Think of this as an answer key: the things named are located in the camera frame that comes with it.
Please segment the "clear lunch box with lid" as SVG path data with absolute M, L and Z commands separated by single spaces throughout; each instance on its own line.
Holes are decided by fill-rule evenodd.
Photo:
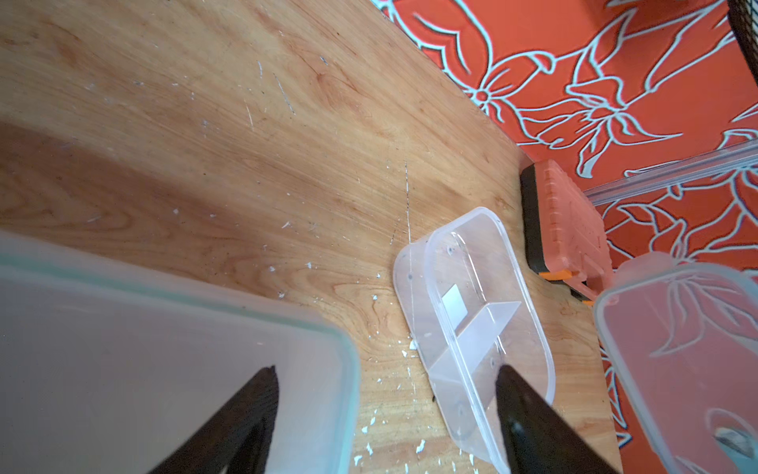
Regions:
M 552 403 L 551 349 L 501 220 L 477 207 L 406 246 L 393 284 L 454 444 L 507 473 L 495 383 L 514 367 Z

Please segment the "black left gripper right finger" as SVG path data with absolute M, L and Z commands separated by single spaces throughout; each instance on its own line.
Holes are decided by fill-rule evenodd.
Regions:
M 510 365 L 495 382 L 497 416 L 512 473 L 614 473 Z

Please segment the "clear lunch box lid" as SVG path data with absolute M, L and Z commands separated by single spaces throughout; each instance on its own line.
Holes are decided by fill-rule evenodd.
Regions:
M 757 470 L 757 284 L 652 252 L 594 304 L 600 341 L 670 473 Z

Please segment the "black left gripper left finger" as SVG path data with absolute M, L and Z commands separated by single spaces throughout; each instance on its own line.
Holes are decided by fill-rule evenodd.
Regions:
M 260 369 L 154 473 L 263 473 L 276 426 L 280 384 Z

